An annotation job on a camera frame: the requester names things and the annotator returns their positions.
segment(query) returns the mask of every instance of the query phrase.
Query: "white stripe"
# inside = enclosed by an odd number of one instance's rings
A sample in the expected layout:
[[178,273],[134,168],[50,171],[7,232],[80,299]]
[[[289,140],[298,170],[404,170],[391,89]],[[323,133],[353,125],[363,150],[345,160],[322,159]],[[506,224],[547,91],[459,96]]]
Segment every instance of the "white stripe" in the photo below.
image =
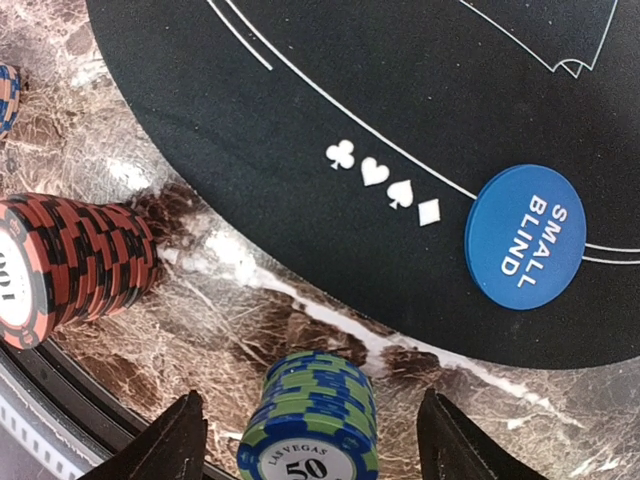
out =
[[260,63],[262,63],[262,65],[264,65],[267,68],[267,70],[269,71],[273,70],[273,67],[271,66],[271,64],[267,62],[264,58],[262,58],[262,56],[255,50],[255,48],[253,48],[249,44],[249,42],[247,42],[247,40],[242,35],[240,35],[240,32],[238,32],[235,29],[235,27],[231,25],[231,22],[227,20],[227,18],[222,14],[222,12],[216,6],[216,4],[213,3],[213,0],[207,0],[207,3],[211,6],[211,8],[213,8],[213,11],[216,12],[216,14],[220,17],[220,20],[224,22],[227,28],[231,30],[231,32],[236,36],[238,40],[240,40],[240,43],[242,43],[242,45],[244,45],[244,47],[247,50],[249,50],[253,54],[253,56],[256,57],[260,61]]

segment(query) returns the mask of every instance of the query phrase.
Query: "white line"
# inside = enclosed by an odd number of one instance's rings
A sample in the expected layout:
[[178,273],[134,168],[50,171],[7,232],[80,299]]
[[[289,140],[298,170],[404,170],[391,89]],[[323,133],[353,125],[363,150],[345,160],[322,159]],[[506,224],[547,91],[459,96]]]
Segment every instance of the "white line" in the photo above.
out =
[[602,40],[600,41],[600,46],[598,47],[598,51],[596,52],[596,56],[593,58],[593,64],[591,66],[587,65],[586,67],[589,70],[593,70],[596,66],[596,62],[600,57],[600,52],[602,51],[602,47],[604,46],[604,41],[607,39],[607,34],[609,33],[609,27],[611,27],[611,23],[613,22],[613,15],[616,13],[616,9],[618,8],[618,0],[615,0],[613,3],[613,8],[611,9],[611,16],[609,17],[609,22],[607,22],[607,26],[604,29],[604,35],[602,35]]
[[605,260],[604,258],[582,257],[583,260],[607,265],[640,265],[640,260]]
[[593,57],[593,61],[591,62],[591,65],[585,63],[582,60],[578,60],[576,58],[565,58],[565,59],[560,60],[554,66],[551,66],[547,62],[545,62],[541,57],[536,55],[533,50],[531,50],[524,43],[522,43],[520,40],[518,40],[518,38],[515,35],[511,34],[507,29],[503,28],[499,23],[493,21],[490,17],[485,15],[483,12],[481,12],[480,10],[475,8],[474,6],[468,4],[464,0],[458,0],[458,1],[460,3],[462,3],[464,6],[468,7],[473,12],[477,13],[479,16],[484,18],[491,25],[493,25],[498,30],[500,30],[502,33],[504,33],[506,36],[508,36],[511,40],[513,40],[518,45],[520,45],[525,51],[529,52],[536,60],[538,60],[541,64],[543,64],[549,71],[555,73],[555,71],[558,69],[558,67],[563,66],[576,79],[580,76],[580,71],[582,69],[578,70],[578,73],[576,74],[576,73],[572,72],[571,70],[569,70],[564,64],[567,63],[567,62],[575,62],[575,63],[579,63],[580,65],[582,65],[584,67],[587,67],[590,71],[593,71],[593,69],[594,69],[594,67],[596,65],[596,62],[598,61],[598,57],[600,56],[600,52],[602,51],[602,47],[604,46],[604,42],[605,42],[605,40],[607,38],[607,34],[609,33],[609,27],[611,27],[611,22],[613,22],[613,15],[615,14],[616,8],[618,6],[618,0],[615,0],[615,2],[613,4],[613,7],[611,8],[611,15],[609,16],[609,20],[607,22],[607,26],[604,29],[604,33],[602,35],[602,38],[600,39],[600,45],[598,46],[598,50],[596,51],[596,54]]
[[618,252],[618,253],[640,253],[640,248],[613,248],[613,247],[601,247],[600,245],[593,245],[587,243],[587,248],[593,248],[594,250],[603,250],[605,252]]
[[434,177],[436,177],[438,180],[440,180],[441,182],[446,183],[447,185],[449,185],[451,188],[459,191],[460,193],[462,193],[463,195],[466,195],[467,197],[471,198],[472,200],[475,200],[476,198],[478,198],[476,195],[474,195],[473,193],[471,193],[470,191],[468,191],[467,189],[465,189],[464,187],[461,187],[460,185],[458,185],[457,183],[449,180],[447,177],[445,177],[444,175],[438,173],[437,171],[435,171],[433,168],[425,165],[424,163],[422,163],[420,160],[418,160],[417,158],[415,158],[413,155],[411,155],[410,153],[408,153],[407,151],[403,150],[402,148],[400,148],[398,145],[396,145],[395,143],[393,143],[391,140],[389,140],[387,137],[385,137],[384,135],[382,135],[380,132],[378,132],[377,130],[375,130],[373,127],[370,127],[369,125],[367,125],[363,120],[361,120],[360,118],[358,118],[354,113],[352,113],[350,110],[348,110],[344,105],[342,105],[340,102],[338,102],[337,100],[335,100],[331,95],[329,95],[327,92],[325,92],[322,88],[320,88],[319,85],[317,85],[313,80],[311,80],[309,77],[307,77],[304,73],[302,73],[302,71],[300,71],[293,63],[291,63],[289,60],[287,60],[287,58],[282,55],[277,49],[276,47],[274,47],[269,40],[267,40],[254,26],[253,24],[243,15],[243,13],[238,9],[238,7],[236,7],[234,5],[234,3],[231,0],[226,0],[226,2],[229,4],[229,6],[233,9],[234,12],[236,12],[236,14],[238,15],[238,17],[240,17],[240,19],[242,19],[242,21],[247,25],[247,27],[253,32],[253,34],[258,37],[262,43],[264,43],[267,48],[269,48],[269,50],[271,50],[273,52],[273,54],[278,57],[282,63],[284,63],[287,67],[289,67],[291,70],[293,70],[296,74],[298,74],[298,76],[300,78],[302,78],[305,82],[307,82],[309,84],[309,86],[311,86],[311,88],[313,88],[316,92],[318,92],[320,95],[322,95],[326,100],[328,100],[330,103],[333,104],[334,107],[336,107],[337,109],[339,109],[340,111],[342,111],[342,113],[344,113],[347,117],[349,117],[351,120],[353,120],[354,122],[356,122],[358,125],[360,125],[362,128],[364,128],[365,130],[367,130],[369,133],[371,133],[374,137],[377,137],[380,141],[386,143],[389,147],[391,147],[392,149],[394,149],[396,152],[398,152],[400,155],[404,156],[407,160],[411,161],[412,163],[414,163],[415,165],[417,165],[418,167],[422,168],[423,170],[429,172],[431,175],[433,175]]
[[238,40],[240,40],[240,43],[242,43],[242,45],[244,45],[245,48],[249,50],[253,54],[253,56],[256,57],[258,61],[266,67],[267,70],[269,71],[273,70],[273,67],[271,66],[271,64],[267,62],[264,58],[262,58],[262,56],[249,44],[249,42],[247,42],[247,40],[242,35],[240,35],[240,32],[238,32],[235,29],[235,27],[231,25],[231,22],[229,22],[229,20],[227,20],[227,18],[222,14],[222,12],[216,6],[213,0],[207,0],[207,3],[211,6],[211,8],[213,8],[213,11],[216,12],[216,14],[220,17],[220,20],[224,22],[227,28],[231,30],[231,32],[236,36]]
[[562,67],[569,72],[569,74],[571,74],[571,76],[573,76],[573,78],[575,78],[576,80],[578,79],[578,77],[580,76],[580,73],[582,72],[582,69],[584,67],[584,65],[582,63],[580,63],[579,67],[578,67],[578,71],[574,72],[573,70],[571,70],[567,65],[572,63],[573,60],[566,60],[564,62],[562,62]]

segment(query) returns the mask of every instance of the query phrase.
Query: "blue chip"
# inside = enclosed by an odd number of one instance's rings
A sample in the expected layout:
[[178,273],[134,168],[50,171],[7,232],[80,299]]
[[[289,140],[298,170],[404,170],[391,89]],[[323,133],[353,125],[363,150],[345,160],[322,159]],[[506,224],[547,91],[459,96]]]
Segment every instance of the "blue chip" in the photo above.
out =
[[569,286],[586,240],[584,208],[569,181],[547,167],[520,165],[480,192],[467,221],[465,254],[491,300],[530,310]]

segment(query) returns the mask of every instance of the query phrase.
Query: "card outline drawing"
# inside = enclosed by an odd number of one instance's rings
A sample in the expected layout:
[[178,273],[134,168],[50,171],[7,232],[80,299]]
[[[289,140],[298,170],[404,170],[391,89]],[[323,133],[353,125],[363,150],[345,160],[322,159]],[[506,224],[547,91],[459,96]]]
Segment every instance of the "card outline drawing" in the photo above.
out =
[[[609,15],[609,20],[607,21],[607,25],[606,25],[606,27],[604,29],[604,32],[602,33],[602,38],[600,39],[600,44],[598,45],[598,49],[596,51],[596,54],[594,55],[593,60],[592,60],[592,62],[590,64],[584,62],[583,60],[579,60],[577,58],[565,58],[563,60],[560,60],[555,65],[550,65],[549,63],[545,62],[542,59],[542,57],[540,57],[533,50],[531,50],[524,42],[519,40],[515,35],[510,33],[506,28],[504,28],[498,22],[493,20],[491,17],[489,17],[485,13],[481,12],[480,10],[478,10],[471,3],[468,3],[468,1],[465,1],[465,0],[458,0],[458,1],[462,5],[464,5],[465,7],[469,8],[472,12],[478,14],[484,20],[486,20],[491,25],[496,27],[502,33],[507,35],[511,40],[516,42],[518,45],[520,45],[520,47],[522,47],[526,52],[531,54],[536,60],[538,60],[540,63],[542,63],[550,72],[555,73],[558,70],[558,67],[563,67],[567,72],[569,72],[569,74],[571,74],[571,76],[573,76],[576,79],[580,76],[580,73],[582,72],[583,68],[587,68],[589,71],[593,71],[593,69],[595,68],[596,63],[598,61],[598,57],[600,57],[600,52],[602,51],[602,47],[604,46],[604,42],[607,39],[607,34],[609,33],[609,28],[611,27],[611,23],[613,22],[613,17],[614,17],[614,15],[616,13],[616,9],[618,7],[618,0],[614,0],[613,6],[611,8],[611,14]],[[577,69],[570,68],[570,66],[572,66],[572,65],[573,66],[577,65]]]

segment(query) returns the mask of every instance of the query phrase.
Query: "marble surface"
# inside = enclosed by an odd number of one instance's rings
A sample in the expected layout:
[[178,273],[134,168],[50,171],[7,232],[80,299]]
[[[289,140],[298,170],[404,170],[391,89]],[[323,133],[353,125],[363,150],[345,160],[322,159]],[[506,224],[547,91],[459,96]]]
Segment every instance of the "marble surface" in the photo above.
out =
[[415,416],[435,386],[551,480],[640,478],[640,359],[581,371],[474,361],[403,337],[323,295],[234,231],[138,126],[98,51],[83,0],[0,0],[0,61],[28,80],[0,144],[0,190],[90,202],[145,192],[164,279],[129,312],[55,341],[124,405],[154,418],[196,388],[209,460],[234,454],[261,377],[301,349],[337,352],[372,377],[381,478],[420,478]]

